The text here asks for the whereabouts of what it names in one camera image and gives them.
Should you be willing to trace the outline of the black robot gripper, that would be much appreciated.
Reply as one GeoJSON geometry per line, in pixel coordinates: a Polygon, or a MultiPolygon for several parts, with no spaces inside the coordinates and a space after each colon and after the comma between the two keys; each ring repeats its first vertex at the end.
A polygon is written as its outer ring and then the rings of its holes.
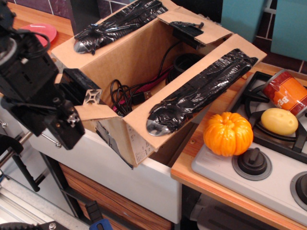
{"type": "Polygon", "coordinates": [[[48,129],[68,150],[85,129],[74,105],[55,84],[57,66],[33,33],[13,34],[0,59],[3,108],[35,136],[48,129]]]}

